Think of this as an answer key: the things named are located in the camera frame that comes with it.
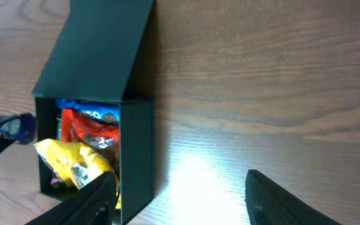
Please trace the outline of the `blue Oreo cookie pack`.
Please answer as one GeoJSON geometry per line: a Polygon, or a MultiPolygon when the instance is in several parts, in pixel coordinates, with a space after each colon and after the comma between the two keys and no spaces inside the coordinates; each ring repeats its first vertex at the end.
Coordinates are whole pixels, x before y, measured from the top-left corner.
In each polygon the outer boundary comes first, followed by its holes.
{"type": "Polygon", "coordinates": [[[71,99],[56,99],[55,105],[60,109],[73,109],[105,124],[118,126],[120,110],[118,104],[89,102],[71,99]]]}

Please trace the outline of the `dark green gift box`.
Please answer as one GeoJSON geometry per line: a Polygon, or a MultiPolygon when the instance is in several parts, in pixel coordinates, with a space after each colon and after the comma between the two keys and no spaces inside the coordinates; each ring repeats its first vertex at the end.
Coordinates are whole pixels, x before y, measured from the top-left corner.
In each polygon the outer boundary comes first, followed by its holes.
{"type": "Polygon", "coordinates": [[[122,207],[127,224],[154,197],[153,102],[129,87],[153,0],[76,0],[32,91],[37,138],[57,135],[56,99],[119,108],[122,207]]]}

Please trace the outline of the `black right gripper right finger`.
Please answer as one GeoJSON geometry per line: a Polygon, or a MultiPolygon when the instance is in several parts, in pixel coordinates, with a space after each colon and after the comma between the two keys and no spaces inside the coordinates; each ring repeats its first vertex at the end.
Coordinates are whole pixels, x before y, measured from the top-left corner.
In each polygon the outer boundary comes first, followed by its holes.
{"type": "Polygon", "coordinates": [[[245,202],[252,225],[339,225],[256,169],[245,182],[245,202]]]}

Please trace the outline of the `green red candy bar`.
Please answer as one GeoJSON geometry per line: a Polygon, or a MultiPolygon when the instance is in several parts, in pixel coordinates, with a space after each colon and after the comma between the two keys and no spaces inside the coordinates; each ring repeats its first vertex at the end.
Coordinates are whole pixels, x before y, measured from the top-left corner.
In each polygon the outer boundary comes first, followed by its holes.
{"type": "Polygon", "coordinates": [[[61,116],[58,115],[58,116],[56,117],[56,120],[57,120],[56,139],[57,139],[57,140],[61,140],[61,122],[62,122],[61,116]]]}

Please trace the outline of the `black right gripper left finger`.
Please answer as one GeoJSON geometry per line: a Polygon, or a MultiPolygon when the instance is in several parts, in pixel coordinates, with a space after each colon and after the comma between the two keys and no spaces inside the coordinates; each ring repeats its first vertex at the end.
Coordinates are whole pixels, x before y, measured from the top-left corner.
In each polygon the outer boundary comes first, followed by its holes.
{"type": "Polygon", "coordinates": [[[116,176],[106,171],[26,225],[108,225],[116,210],[116,176]]]}

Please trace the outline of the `yellow Hacks candy bag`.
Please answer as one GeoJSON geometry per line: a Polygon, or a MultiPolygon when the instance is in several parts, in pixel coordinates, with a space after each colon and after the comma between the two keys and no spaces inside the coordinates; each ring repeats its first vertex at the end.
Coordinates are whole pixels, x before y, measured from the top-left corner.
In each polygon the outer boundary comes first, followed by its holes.
{"type": "Polygon", "coordinates": [[[110,160],[115,158],[116,143],[107,137],[89,141],[66,142],[45,139],[34,145],[37,153],[52,170],[50,186],[83,188],[106,171],[114,172],[110,160]]]}

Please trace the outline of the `dark blue red candy bar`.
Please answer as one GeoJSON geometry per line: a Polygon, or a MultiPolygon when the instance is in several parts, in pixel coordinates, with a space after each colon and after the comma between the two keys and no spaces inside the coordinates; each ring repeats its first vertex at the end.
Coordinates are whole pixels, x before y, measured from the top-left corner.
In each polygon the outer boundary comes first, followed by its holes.
{"type": "Polygon", "coordinates": [[[18,115],[19,119],[7,122],[0,127],[0,139],[11,139],[22,145],[29,144],[36,135],[36,118],[31,113],[14,115],[18,115]]]}

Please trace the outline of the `red Hacks candy bag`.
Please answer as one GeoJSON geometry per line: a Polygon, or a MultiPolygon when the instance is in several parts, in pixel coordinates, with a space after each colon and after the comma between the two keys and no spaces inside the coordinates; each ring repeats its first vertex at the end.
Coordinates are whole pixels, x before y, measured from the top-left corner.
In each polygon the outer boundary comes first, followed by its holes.
{"type": "Polygon", "coordinates": [[[80,142],[93,148],[110,163],[120,178],[119,126],[99,122],[74,109],[63,109],[60,140],[80,142]]]}

